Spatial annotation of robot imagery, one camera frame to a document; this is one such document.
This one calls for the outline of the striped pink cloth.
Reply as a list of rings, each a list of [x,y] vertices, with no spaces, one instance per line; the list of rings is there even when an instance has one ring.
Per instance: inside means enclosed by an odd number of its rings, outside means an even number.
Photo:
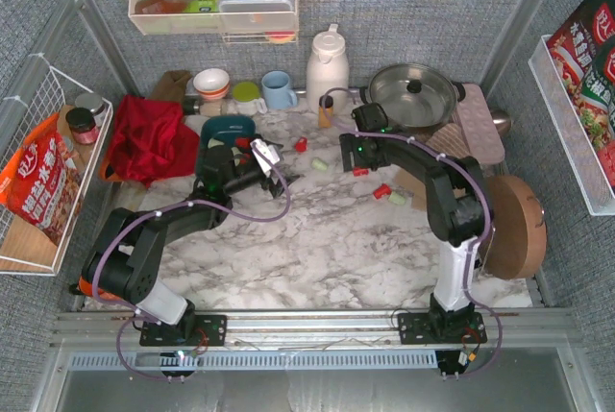
[[[449,123],[436,131],[427,140],[426,145],[434,150],[441,160],[444,158],[463,159],[471,156],[462,130],[455,123]]]

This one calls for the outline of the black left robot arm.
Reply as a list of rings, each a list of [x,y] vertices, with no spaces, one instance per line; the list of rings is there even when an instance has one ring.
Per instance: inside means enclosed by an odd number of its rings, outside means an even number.
[[[149,211],[114,209],[84,264],[78,290],[100,303],[124,304],[159,324],[177,325],[188,301],[159,278],[163,249],[193,232],[213,230],[240,214],[232,196],[258,185],[273,197],[288,195],[279,146],[260,138],[247,148],[219,140],[197,157],[191,193]]]

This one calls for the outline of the teal storage basket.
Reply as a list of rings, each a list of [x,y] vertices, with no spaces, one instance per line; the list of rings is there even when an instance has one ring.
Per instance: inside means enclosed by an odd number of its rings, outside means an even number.
[[[211,139],[233,147],[239,137],[253,138],[256,134],[255,121],[245,115],[220,115],[209,118],[200,132],[199,149],[195,162],[195,175],[205,173],[205,156]]]

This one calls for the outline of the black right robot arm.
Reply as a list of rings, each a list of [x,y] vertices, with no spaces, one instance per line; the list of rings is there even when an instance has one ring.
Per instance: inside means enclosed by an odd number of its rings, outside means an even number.
[[[477,305],[471,295],[472,270],[492,217],[480,165],[391,130],[379,104],[355,108],[352,118],[355,127],[339,137],[346,172],[395,165],[424,185],[428,223],[441,241],[439,276],[428,311],[430,331],[437,340],[461,331],[471,324]]]

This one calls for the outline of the red capsule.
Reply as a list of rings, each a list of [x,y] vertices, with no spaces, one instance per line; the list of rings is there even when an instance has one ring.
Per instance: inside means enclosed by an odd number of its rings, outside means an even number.
[[[306,137],[299,138],[294,148],[298,153],[304,153],[308,148],[308,139]]]
[[[381,184],[374,192],[373,196],[379,200],[382,197],[389,196],[392,193],[392,189],[386,183]]]
[[[355,168],[353,170],[353,175],[355,177],[361,177],[361,176],[366,176],[369,174],[369,170],[366,168]]]

